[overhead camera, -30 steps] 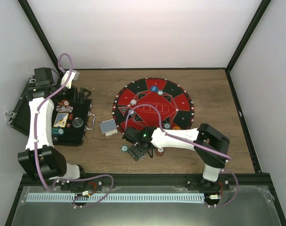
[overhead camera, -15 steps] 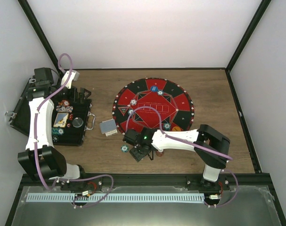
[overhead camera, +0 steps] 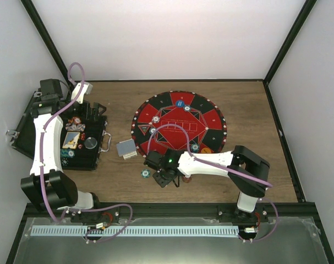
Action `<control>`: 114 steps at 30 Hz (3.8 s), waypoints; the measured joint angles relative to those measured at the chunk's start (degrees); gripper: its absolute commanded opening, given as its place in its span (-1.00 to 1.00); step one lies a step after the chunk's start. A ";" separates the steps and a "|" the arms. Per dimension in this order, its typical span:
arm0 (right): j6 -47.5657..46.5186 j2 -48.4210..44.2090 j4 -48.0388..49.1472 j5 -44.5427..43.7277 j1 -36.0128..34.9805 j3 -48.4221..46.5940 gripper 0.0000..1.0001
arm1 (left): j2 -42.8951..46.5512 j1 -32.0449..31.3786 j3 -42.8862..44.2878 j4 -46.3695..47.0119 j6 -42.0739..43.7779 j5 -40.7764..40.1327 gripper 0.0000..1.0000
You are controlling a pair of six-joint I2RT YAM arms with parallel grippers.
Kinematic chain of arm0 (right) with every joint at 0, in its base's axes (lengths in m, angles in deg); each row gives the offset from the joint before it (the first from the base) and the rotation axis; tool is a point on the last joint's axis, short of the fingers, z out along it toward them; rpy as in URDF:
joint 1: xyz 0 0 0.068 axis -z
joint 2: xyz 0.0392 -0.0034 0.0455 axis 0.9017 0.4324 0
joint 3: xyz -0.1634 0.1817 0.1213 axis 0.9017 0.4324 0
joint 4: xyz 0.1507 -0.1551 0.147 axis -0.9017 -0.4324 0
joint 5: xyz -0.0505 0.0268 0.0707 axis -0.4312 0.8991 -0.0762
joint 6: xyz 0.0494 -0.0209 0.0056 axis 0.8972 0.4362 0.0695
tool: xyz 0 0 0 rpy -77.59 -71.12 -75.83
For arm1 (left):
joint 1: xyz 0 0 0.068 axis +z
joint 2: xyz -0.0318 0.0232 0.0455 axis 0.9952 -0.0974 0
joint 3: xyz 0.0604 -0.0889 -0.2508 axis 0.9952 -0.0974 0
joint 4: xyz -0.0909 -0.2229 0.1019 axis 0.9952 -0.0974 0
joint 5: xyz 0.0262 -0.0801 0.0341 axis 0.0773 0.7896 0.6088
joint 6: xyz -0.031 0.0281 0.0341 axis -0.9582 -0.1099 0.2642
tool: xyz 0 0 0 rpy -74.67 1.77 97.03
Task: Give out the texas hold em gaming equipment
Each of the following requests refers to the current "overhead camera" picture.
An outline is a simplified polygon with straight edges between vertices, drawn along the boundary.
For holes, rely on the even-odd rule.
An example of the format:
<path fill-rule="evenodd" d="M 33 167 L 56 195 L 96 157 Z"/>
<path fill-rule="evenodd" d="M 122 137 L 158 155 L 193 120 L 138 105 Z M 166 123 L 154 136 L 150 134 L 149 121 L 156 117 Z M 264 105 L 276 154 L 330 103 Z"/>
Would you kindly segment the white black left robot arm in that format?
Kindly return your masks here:
<path fill-rule="evenodd" d="M 69 120 L 68 129 L 63 128 L 60 115 L 71 106 L 61 106 L 62 96 L 60 80 L 40 82 L 39 101 L 31 109 L 35 131 L 33 163 L 30 175 L 21 180 L 20 187 L 38 211 L 84 211 L 90 222 L 97 222 L 103 216 L 103 208 L 95 203 L 93 193 L 79 191 L 62 167 L 65 161 L 79 158 L 82 150 L 92 155 L 98 149 L 98 138 L 86 131 L 78 116 Z"/>

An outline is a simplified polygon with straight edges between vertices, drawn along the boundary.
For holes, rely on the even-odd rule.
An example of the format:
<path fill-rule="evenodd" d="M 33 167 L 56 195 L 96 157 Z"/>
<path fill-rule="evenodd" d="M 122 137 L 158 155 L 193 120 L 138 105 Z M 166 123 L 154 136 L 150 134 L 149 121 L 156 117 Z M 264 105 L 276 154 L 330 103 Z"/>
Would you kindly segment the white blue poker chip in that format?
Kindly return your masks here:
<path fill-rule="evenodd" d="M 154 117 L 152 118 L 152 121 L 153 121 L 154 123 L 158 123 L 158 122 L 160 121 L 160 118 L 159 118 L 158 116 L 154 116 Z"/>

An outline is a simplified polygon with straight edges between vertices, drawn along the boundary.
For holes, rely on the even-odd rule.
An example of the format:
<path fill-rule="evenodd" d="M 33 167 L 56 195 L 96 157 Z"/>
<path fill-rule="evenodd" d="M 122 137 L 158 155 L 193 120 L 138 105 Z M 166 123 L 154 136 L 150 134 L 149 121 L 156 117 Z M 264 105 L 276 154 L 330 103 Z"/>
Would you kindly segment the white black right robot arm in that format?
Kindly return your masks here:
<path fill-rule="evenodd" d="M 268 161 L 240 145 L 222 153 L 167 150 L 160 154 L 150 151 L 145 155 L 144 165 L 155 170 L 153 178 L 162 188 L 171 182 L 178 186 L 180 179 L 188 182 L 195 174 L 229 178 L 239 189 L 235 214 L 243 222 L 254 216 L 258 200 L 272 187 L 268 182 Z"/>

